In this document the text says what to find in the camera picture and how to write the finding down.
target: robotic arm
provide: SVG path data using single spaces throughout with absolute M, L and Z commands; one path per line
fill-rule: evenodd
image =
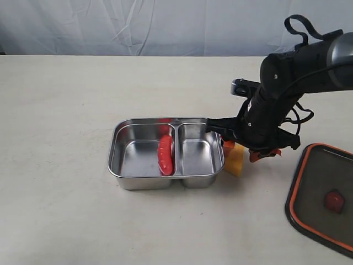
M 294 30 L 291 19 L 300 21 L 320 41 L 308 44 L 308 35 Z M 236 117 L 207 120 L 206 131 L 248 148 L 251 162 L 300 146 L 301 124 L 314 116 L 298 102 L 305 93 L 353 90 L 353 33 L 336 30 L 320 35 L 302 15 L 292 15 L 284 24 L 289 33 L 303 37 L 302 43 L 293 51 L 267 56 L 261 64 L 260 83 L 233 81 L 232 94 L 247 98 Z M 295 106 L 308 116 L 300 119 Z M 290 111 L 297 120 L 286 118 Z M 286 122 L 298 126 L 296 134 L 279 128 Z

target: metal tray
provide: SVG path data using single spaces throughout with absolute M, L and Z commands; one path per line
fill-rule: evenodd
M 131 119 L 118 124 L 108 157 L 108 169 L 123 189 L 168 188 L 181 179 L 187 188 L 206 188 L 224 165 L 220 136 L 205 133 L 205 118 Z M 173 137 L 174 174 L 159 170 L 159 139 Z

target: white table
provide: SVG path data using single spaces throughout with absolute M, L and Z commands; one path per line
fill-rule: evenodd
M 351 92 L 305 96 L 299 150 L 207 189 L 126 191 L 106 168 L 124 119 L 236 115 L 231 81 L 262 59 L 1 56 L 0 264 L 352 264 L 284 214 L 306 145 L 353 151 Z

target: white backdrop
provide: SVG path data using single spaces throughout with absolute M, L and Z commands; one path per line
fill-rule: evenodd
M 0 0 L 8 54 L 251 56 L 300 41 L 284 19 L 353 31 L 352 0 Z

